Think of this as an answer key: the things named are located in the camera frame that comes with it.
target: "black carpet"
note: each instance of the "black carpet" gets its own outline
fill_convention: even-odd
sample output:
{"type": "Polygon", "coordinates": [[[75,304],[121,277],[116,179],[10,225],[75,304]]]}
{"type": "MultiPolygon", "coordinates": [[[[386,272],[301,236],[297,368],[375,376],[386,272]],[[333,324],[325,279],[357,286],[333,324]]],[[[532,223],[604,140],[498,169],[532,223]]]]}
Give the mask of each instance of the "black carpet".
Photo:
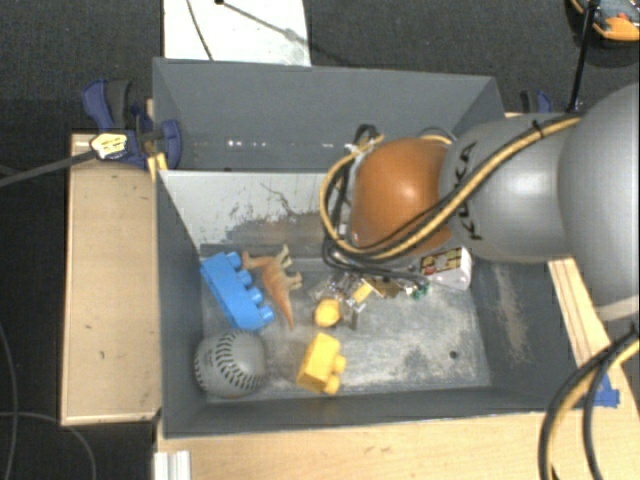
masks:
{"type": "MultiPolygon", "coordinates": [[[[505,108],[521,90],[567,104],[578,48],[563,0],[304,0],[312,62],[496,77],[505,108]]],[[[68,154],[92,127],[80,102],[98,77],[151,95],[162,54],[162,0],[0,0],[0,165],[27,169],[68,154]]],[[[638,51],[592,50],[582,108],[638,80],[638,51]]],[[[0,189],[0,321],[16,365],[20,409],[58,410],[65,266],[64,174],[0,189]]],[[[0,411],[10,408],[0,353],[0,411]]],[[[0,474],[10,421],[0,419],[0,474]]],[[[83,428],[101,479],[150,477],[149,424],[83,428]]],[[[15,479],[90,478],[82,446],[21,419],[15,479]]]]}

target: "wooden board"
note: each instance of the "wooden board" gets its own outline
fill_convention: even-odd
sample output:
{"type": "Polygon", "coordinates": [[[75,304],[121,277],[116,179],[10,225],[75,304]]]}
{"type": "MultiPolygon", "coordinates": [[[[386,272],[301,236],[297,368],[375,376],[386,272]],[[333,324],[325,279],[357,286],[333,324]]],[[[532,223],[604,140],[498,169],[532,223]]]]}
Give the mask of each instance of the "wooden board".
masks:
{"type": "MultiPolygon", "coordinates": [[[[75,135],[72,153],[91,135],[75,135]]],[[[151,419],[160,408],[148,173],[90,161],[71,169],[60,418],[151,419]]]]}

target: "wooden table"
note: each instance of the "wooden table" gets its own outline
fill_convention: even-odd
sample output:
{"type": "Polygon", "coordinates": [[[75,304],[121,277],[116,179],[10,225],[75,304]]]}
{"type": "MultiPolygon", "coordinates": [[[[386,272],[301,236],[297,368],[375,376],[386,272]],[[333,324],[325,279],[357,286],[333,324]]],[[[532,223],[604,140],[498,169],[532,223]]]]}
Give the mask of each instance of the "wooden table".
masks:
{"type": "MultiPolygon", "coordinates": [[[[73,153],[90,136],[74,135],[73,153]]],[[[91,161],[71,170],[61,420],[64,425],[152,420],[160,406],[160,347],[150,176],[91,161]]],[[[578,361],[608,344],[572,260],[549,265],[578,361]]],[[[617,409],[596,408],[594,434],[608,479],[640,471],[640,421],[621,369],[617,409]]],[[[514,414],[348,429],[164,440],[189,451],[192,478],[537,478],[543,415],[514,414]]],[[[563,479],[589,478],[581,412],[554,447],[563,479]]]]}

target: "yellow lego brick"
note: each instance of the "yellow lego brick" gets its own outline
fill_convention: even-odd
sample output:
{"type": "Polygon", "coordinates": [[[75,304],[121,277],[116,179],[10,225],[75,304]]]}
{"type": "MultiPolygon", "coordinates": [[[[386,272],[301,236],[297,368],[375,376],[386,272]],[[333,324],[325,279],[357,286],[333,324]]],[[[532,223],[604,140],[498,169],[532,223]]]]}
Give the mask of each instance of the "yellow lego brick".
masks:
{"type": "Polygon", "coordinates": [[[316,325],[331,327],[338,323],[340,314],[340,301],[336,299],[322,299],[313,314],[316,325]]]}
{"type": "Polygon", "coordinates": [[[315,393],[334,395],[340,388],[337,374],[347,365],[347,359],[339,354],[340,346],[336,338],[318,333],[307,347],[296,384],[315,393]]]}
{"type": "Polygon", "coordinates": [[[364,299],[366,299],[371,292],[373,291],[373,287],[368,283],[362,283],[358,289],[353,292],[351,298],[356,301],[356,303],[360,304],[364,299]]]}

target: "orange toy dinosaur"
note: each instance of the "orange toy dinosaur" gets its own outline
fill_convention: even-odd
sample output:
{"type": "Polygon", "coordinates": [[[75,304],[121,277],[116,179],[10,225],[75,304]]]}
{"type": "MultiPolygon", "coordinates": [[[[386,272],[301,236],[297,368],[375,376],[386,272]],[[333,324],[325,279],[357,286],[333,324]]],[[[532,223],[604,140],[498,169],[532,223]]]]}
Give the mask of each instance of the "orange toy dinosaur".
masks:
{"type": "Polygon", "coordinates": [[[288,276],[285,269],[290,265],[291,258],[286,244],[282,246],[282,251],[277,256],[257,256],[252,258],[248,252],[242,252],[242,268],[247,270],[262,269],[262,283],[265,289],[286,317],[289,327],[293,329],[293,314],[289,292],[302,286],[302,276],[300,272],[293,276],[288,276]]]}

